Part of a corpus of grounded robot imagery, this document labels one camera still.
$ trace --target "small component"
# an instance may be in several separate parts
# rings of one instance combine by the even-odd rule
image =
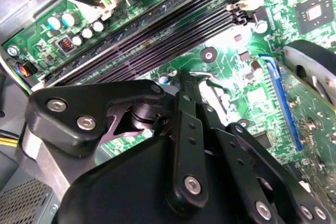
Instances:
[[[91,28],[84,28],[81,35],[84,39],[91,39],[93,37],[93,31]]]
[[[237,123],[239,123],[242,127],[248,128],[250,126],[250,121],[247,119],[240,119]]]
[[[242,35],[238,34],[235,36],[235,41],[238,42],[238,41],[241,41],[243,39]]]
[[[218,52],[214,47],[206,47],[201,52],[201,59],[205,63],[214,62],[217,59]]]
[[[258,34],[264,34],[265,32],[267,32],[267,29],[268,29],[268,24],[266,21],[264,20],[259,20],[257,23],[256,23],[256,26],[255,26],[255,29],[254,31]]]
[[[9,45],[8,48],[7,48],[7,53],[10,55],[10,56],[18,56],[20,54],[20,49],[15,46],[15,45]]]
[[[53,30],[59,30],[62,26],[58,16],[48,18],[48,26]]]
[[[79,22],[79,16],[75,12],[64,13],[62,15],[62,22],[68,27],[72,27]]]
[[[261,134],[254,137],[265,149],[272,147],[271,141],[267,132],[262,132]]]
[[[22,64],[22,66],[26,69],[29,76],[36,74],[38,72],[38,69],[30,61],[25,62],[24,64]]]
[[[52,61],[54,58],[51,55],[47,56],[47,60]]]
[[[252,79],[254,78],[254,74],[253,74],[253,73],[249,73],[249,74],[246,76],[246,78],[247,78],[248,80],[252,80]]]
[[[159,77],[159,84],[167,84],[168,83],[168,75],[162,74]]]
[[[332,0],[305,0],[295,6],[300,34],[306,34],[334,20]]]
[[[60,31],[54,29],[51,29],[50,32],[53,36],[58,36],[60,34]]]
[[[239,57],[241,61],[247,61],[251,58],[251,55],[248,51],[246,51],[246,52],[239,54]]]
[[[102,21],[96,21],[92,24],[92,29],[97,32],[97,33],[100,33],[102,31],[104,31],[105,29],[105,25]]]
[[[77,47],[79,47],[83,44],[83,39],[79,35],[74,36],[71,41]]]
[[[262,76],[263,75],[263,68],[261,67],[260,63],[258,61],[252,61],[251,68],[253,71],[253,74],[255,76]]]
[[[64,50],[64,52],[69,52],[74,48],[73,44],[68,38],[61,39],[58,45]]]

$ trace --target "capacitor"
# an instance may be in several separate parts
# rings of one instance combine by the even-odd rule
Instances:
[[[105,29],[105,25],[104,25],[104,23],[102,22],[102,21],[96,21],[96,22],[94,22],[93,23],[93,25],[92,25],[92,29],[95,31],[95,32],[97,32],[97,33],[100,33],[100,32],[102,32],[102,31],[104,31],[104,29]]]
[[[259,77],[263,75],[263,68],[261,67],[260,63],[258,61],[252,61],[251,68],[253,71],[253,75],[255,77]]]
[[[9,45],[7,48],[7,53],[10,56],[18,56],[20,54],[20,49],[15,45]]]
[[[267,29],[268,29],[267,22],[264,20],[260,20],[257,22],[254,30],[258,34],[264,34],[265,32],[267,32]]]
[[[79,21],[79,16],[75,12],[64,13],[62,15],[62,22],[68,27],[72,27]]]
[[[48,26],[53,30],[59,30],[62,26],[59,16],[53,16],[48,18]]]
[[[167,84],[168,83],[168,75],[165,73],[160,75],[159,77],[159,84]]]
[[[77,47],[79,47],[80,45],[83,44],[83,39],[82,39],[82,37],[80,37],[79,35],[74,36],[74,37],[71,39],[71,41],[72,41],[72,43],[73,43],[75,46],[77,46]]]
[[[84,39],[91,39],[93,37],[93,31],[91,28],[84,28],[81,35]]]

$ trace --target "mounting hole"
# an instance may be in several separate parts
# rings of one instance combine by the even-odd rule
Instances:
[[[237,159],[237,161],[238,161],[238,164],[239,164],[239,165],[241,165],[241,166],[244,165],[244,161],[242,161],[241,159]]]
[[[186,94],[183,96],[183,98],[184,98],[185,100],[187,100],[188,102],[191,101],[191,98],[190,98],[189,96],[187,96]]]
[[[196,141],[192,137],[189,137],[189,143],[191,143],[192,145],[195,145]]]
[[[196,129],[196,126],[195,126],[195,124],[192,124],[192,123],[189,123],[189,127],[191,128],[191,129]]]
[[[242,130],[242,128],[241,128],[240,126],[236,125],[235,128],[236,128],[236,130],[237,130],[239,133],[242,133],[242,132],[243,132],[243,130]]]

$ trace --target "integrated circuit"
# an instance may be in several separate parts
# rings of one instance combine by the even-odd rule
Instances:
[[[299,33],[306,34],[334,20],[332,0],[305,0],[295,6]]]

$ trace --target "screw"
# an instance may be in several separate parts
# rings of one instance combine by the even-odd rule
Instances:
[[[206,106],[206,109],[207,109],[209,112],[214,112],[214,109],[213,109],[211,106],[209,106],[209,105]]]
[[[82,130],[92,131],[96,127],[96,122],[89,116],[81,116],[79,119],[77,119],[77,125]]]
[[[317,213],[317,215],[322,219],[322,220],[326,220],[327,216],[326,214],[321,210],[321,208],[314,206],[314,210]]]
[[[238,132],[240,132],[240,133],[243,132],[242,128],[240,128],[238,125],[236,125],[235,128],[236,128],[236,130],[237,130]]]
[[[210,52],[207,52],[207,53],[205,54],[205,58],[208,59],[208,60],[210,60],[212,57],[213,57],[213,55],[212,55],[212,53],[210,53]]]
[[[198,180],[193,176],[187,176],[184,179],[184,185],[187,190],[193,195],[198,195],[201,193],[201,185]]]
[[[187,96],[186,94],[183,96],[183,98],[184,98],[185,100],[187,100],[188,102],[190,102],[190,101],[191,101],[190,97],[189,97],[189,96]]]
[[[155,93],[160,93],[161,92],[161,89],[159,86],[157,85],[151,85],[151,89],[155,92]]]
[[[260,216],[262,216],[265,220],[270,220],[272,218],[272,214],[268,207],[262,203],[261,201],[256,202],[256,209]]]
[[[10,56],[18,56],[20,54],[20,50],[17,46],[15,45],[10,45],[8,48],[7,48],[7,53],[10,55]]]
[[[301,164],[302,165],[309,165],[309,159],[304,158],[303,160],[301,160]]]
[[[64,101],[59,99],[52,99],[47,103],[48,109],[55,112],[62,112],[67,109],[67,105]]]
[[[50,213],[52,215],[54,215],[58,210],[58,206],[56,204],[53,204],[51,207],[50,207]]]
[[[301,205],[300,207],[301,207],[301,211],[304,213],[304,215],[308,219],[312,220],[313,219],[313,214],[308,210],[308,208],[305,207],[304,205]]]

